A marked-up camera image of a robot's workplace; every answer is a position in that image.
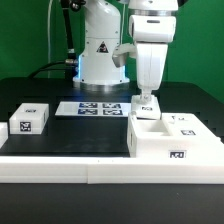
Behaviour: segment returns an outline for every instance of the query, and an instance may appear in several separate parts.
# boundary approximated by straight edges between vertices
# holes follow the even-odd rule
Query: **white cube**
[[[7,123],[0,123],[0,148],[8,139],[8,125]]]
[[[49,117],[49,105],[23,103],[9,119],[11,134],[41,134]]]

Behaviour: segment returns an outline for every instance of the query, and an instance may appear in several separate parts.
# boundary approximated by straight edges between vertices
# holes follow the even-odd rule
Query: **white platform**
[[[193,129],[189,126],[189,121],[193,122]],[[174,117],[171,114],[163,114],[162,125],[161,122],[154,124],[150,124],[150,129],[144,122],[139,126],[139,137],[147,138],[147,142],[142,144],[142,154],[135,152],[140,155],[138,158],[2,156],[0,183],[224,184],[223,144],[210,131],[204,129],[200,121],[198,123],[192,115],[185,114],[183,119],[182,115]],[[191,135],[184,135],[178,130]],[[148,141],[149,133],[144,132],[154,132],[151,138],[153,141],[158,138],[157,144],[164,138],[166,147],[155,151],[154,147],[158,145],[151,142],[152,139]],[[179,140],[172,144],[167,138],[174,136]]]

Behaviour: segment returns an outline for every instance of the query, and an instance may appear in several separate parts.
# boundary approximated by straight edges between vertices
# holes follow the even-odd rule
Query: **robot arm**
[[[160,119],[158,101],[151,95],[161,84],[168,43],[173,41],[178,10],[177,0],[121,0],[129,3],[129,34],[134,45],[119,46],[114,51],[116,65],[122,65],[124,55],[131,52],[136,57],[137,83],[140,96],[132,97],[132,111],[137,117]]]

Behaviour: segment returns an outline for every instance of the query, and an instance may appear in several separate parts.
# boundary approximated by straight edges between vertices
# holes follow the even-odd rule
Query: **green wall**
[[[119,7],[116,0],[110,3]],[[47,63],[49,0],[7,0],[0,3],[0,79],[27,76]],[[189,0],[177,13],[175,41],[170,44],[164,80],[195,83],[224,102],[224,1]],[[84,14],[71,13],[74,44],[84,47]],[[63,16],[58,0],[52,8],[52,60],[66,57]],[[125,33],[124,41],[131,41]],[[135,60],[128,76],[134,80]]]

